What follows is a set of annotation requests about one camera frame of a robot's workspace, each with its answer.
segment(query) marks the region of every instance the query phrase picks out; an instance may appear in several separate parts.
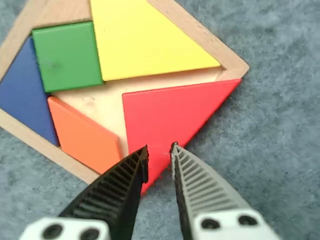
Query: wooden puzzle tray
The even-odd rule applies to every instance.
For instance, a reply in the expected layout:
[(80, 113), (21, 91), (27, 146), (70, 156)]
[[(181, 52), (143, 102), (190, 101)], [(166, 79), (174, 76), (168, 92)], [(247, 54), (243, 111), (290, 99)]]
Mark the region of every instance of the wooden puzzle tray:
[(0, 127), (86, 183), (148, 145), (145, 192), (248, 69), (174, 0), (29, 0), (0, 47)]

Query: red triangle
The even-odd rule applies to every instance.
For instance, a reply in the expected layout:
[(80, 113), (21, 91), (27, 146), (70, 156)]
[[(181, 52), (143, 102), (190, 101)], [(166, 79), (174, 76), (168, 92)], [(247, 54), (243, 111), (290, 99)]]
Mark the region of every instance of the red triangle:
[(122, 96), (129, 152), (148, 145), (149, 182), (170, 163), (173, 142), (184, 146), (241, 79), (125, 93)]

